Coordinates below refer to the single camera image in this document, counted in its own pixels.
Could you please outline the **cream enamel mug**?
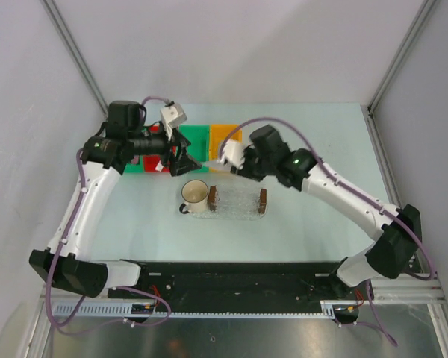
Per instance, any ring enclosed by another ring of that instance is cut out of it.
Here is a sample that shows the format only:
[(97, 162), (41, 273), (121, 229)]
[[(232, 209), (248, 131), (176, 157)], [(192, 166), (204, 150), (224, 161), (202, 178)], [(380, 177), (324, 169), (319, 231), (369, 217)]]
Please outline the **cream enamel mug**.
[(179, 207), (181, 214), (203, 213), (208, 209), (209, 187), (202, 180), (190, 180), (183, 185), (181, 197), (183, 202)]

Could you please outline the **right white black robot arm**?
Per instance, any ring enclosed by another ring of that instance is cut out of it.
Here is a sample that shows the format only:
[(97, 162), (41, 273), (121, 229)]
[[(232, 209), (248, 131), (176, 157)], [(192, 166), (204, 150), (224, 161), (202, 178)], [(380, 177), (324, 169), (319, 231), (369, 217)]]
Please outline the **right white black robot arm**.
[(373, 241), (358, 254), (341, 260), (329, 275), (330, 292), (347, 299), (374, 277), (398, 278), (421, 245), (420, 212), (383, 203), (335, 172), (310, 150), (291, 150), (271, 125), (253, 131), (250, 145), (227, 139), (220, 161), (231, 172), (261, 181), (273, 176), (283, 186), (324, 201), (359, 226)]

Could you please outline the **white toothpaste tube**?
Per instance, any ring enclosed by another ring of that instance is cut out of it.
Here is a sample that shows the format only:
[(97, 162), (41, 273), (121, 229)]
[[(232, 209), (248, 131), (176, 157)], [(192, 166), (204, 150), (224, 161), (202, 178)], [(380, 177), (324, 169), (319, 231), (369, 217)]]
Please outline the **white toothpaste tube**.
[(224, 171), (228, 169), (226, 163), (221, 160), (208, 160), (201, 162), (202, 166), (208, 167), (209, 169)]

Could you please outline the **clear holder with brown ends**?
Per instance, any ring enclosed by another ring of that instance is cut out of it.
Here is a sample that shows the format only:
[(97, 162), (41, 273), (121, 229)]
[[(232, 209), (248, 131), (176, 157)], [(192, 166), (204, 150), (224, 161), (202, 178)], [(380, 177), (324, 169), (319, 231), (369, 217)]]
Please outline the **clear holder with brown ends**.
[(213, 212), (249, 214), (262, 216), (267, 210), (265, 188), (246, 189), (211, 186), (208, 193), (208, 209)]

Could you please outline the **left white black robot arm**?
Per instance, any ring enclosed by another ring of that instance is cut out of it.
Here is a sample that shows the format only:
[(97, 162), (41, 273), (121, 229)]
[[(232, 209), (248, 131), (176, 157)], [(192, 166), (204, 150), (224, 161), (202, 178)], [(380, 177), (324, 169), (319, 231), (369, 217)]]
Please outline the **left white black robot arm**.
[(135, 157), (159, 156), (173, 177), (201, 168), (187, 152), (190, 141), (178, 129), (187, 119), (182, 106), (167, 98), (162, 102), (155, 132), (145, 124), (143, 102), (111, 102), (98, 132), (78, 150), (78, 181), (64, 217), (46, 249), (33, 250), (29, 257), (47, 294), (56, 288), (95, 298), (120, 286), (134, 298), (149, 292), (150, 280), (141, 274), (139, 263), (96, 262), (91, 249), (110, 194)]

